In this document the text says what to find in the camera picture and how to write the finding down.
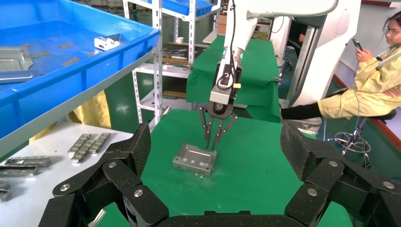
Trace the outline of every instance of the blue plastic bin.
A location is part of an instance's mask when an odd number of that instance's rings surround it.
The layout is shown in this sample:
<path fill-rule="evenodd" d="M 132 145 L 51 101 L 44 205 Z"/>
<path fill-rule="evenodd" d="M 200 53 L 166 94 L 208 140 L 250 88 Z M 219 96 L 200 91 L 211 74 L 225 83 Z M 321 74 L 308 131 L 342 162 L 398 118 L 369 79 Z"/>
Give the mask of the blue plastic bin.
<path fill-rule="evenodd" d="M 189 0 L 163 0 L 163 8 L 174 11 L 179 14 L 189 15 Z M 200 17 L 211 11 L 214 5 L 207 1 L 196 1 L 196 16 Z"/>
<path fill-rule="evenodd" d="M 29 68 L 40 77 L 0 89 L 0 139 L 132 64 L 159 39 L 157 29 L 70 0 L 0 0 L 0 9 L 0 46 L 50 52 Z M 120 46 L 96 50 L 94 38 L 114 34 Z M 79 61 L 66 66 L 72 59 Z"/>

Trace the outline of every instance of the screw head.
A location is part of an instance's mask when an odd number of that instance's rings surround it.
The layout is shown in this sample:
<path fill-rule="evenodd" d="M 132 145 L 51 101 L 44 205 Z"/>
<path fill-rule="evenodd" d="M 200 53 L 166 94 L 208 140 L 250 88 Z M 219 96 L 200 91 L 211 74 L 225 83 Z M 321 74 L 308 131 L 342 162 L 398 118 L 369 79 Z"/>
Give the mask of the screw head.
<path fill-rule="evenodd" d="M 335 161 L 330 161 L 329 164 L 334 167 L 338 166 L 337 162 Z"/>
<path fill-rule="evenodd" d="M 141 189 L 138 189 L 138 190 L 136 190 L 135 192 L 134 192 L 134 196 L 135 197 L 139 197 L 139 196 L 141 196 L 143 194 L 143 191 L 141 190 Z"/>
<path fill-rule="evenodd" d="M 109 163 L 109 167 L 110 167 L 110 168 L 113 168 L 113 167 L 116 166 L 116 165 L 117 165 L 117 163 L 115 163 L 115 162 Z"/>
<path fill-rule="evenodd" d="M 61 186 L 60 191 L 66 191 L 71 187 L 69 183 L 66 183 L 65 185 Z"/>
<path fill-rule="evenodd" d="M 383 182 L 383 185 L 386 186 L 387 188 L 391 188 L 391 189 L 395 188 L 394 184 L 387 182 L 387 181 Z"/>
<path fill-rule="evenodd" d="M 308 194 L 312 195 L 312 196 L 316 196 L 317 195 L 317 191 L 313 188 L 308 189 Z"/>

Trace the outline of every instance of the red wall trim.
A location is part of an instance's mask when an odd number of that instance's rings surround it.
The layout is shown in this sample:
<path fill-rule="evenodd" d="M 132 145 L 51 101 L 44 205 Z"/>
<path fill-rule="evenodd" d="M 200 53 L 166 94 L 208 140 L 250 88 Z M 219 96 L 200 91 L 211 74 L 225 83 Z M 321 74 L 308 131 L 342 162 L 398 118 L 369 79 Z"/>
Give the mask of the red wall trim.
<path fill-rule="evenodd" d="M 362 4 L 365 5 L 374 5 L 374 6 L 386 6 L 389 7 L 391 2 L 385 2 L 385 1 L 369 1 L 369 0 L 362 0 Z"/>
<path fill-rule="evenodd" d="M 347 87 L 336 75 L 333 75 L 333 79 L 341 88 Z M 375 119 L 371 120 L 383 132 L 383 134 L 389 138 L 389 140 L 398 148 L 398 150 L 401 150 L 401 140 L 382 121 Z"/>

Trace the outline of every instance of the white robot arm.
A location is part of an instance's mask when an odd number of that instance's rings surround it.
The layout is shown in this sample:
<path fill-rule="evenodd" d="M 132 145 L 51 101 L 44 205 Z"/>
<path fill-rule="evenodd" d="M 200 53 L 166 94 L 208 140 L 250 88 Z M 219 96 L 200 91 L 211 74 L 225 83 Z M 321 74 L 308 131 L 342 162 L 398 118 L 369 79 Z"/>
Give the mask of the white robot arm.
<path fill-rule="evenodd" d="M 233 114 L 233 103 L 240 88 L 243 53 L 255 30 L 258 17 L 304 16 L 314 17 L 332 12 L 338 0 L 230 0 L 227 10 L 227 28 L 224 41 L 223 57 L 217 65 L 209 103 L 201 108 L 203 128 L 207 146 L 213 118 L 219 118 L 220 124 L 213 147 L 228 128 L 222 129 L 224 119 Z M 206 124 L 204 111 L 210 115 Z"/>

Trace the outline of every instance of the green mat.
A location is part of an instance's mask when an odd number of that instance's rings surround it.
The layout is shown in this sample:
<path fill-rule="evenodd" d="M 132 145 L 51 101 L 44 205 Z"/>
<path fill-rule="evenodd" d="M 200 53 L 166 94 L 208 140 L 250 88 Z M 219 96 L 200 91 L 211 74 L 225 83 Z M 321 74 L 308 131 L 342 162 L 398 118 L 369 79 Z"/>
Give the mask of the green mat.
<path fill-rule="evenodd" d="M 221 60 L 224 36 L 218 36 L 192 66 L 187 81 L 187 102 L 207 103 L 210 97 L 217 63 Z M 279 76 L 273 45 L 266 40 L 251 39 L 243 58 L 241 89 L 235 104 L 248 105 L 253 118 L 280 122 L 278 89 Z"/>
<path fill-rule="evenodd" d="M 280 149 L 280 131 L 281 124 L 239 118 L 217 146 L 212 176 L 195 175 L 173 168 L 172 161 L 185 142 L 205 147 L 199 113 L 171 110 L 152 132 L 142 181 L 167 205 L 170 216 L 206 210 L 283 214 L 302 182 Z M 332 202 L 319 226 L 352 224 L 346 210 Z"/>

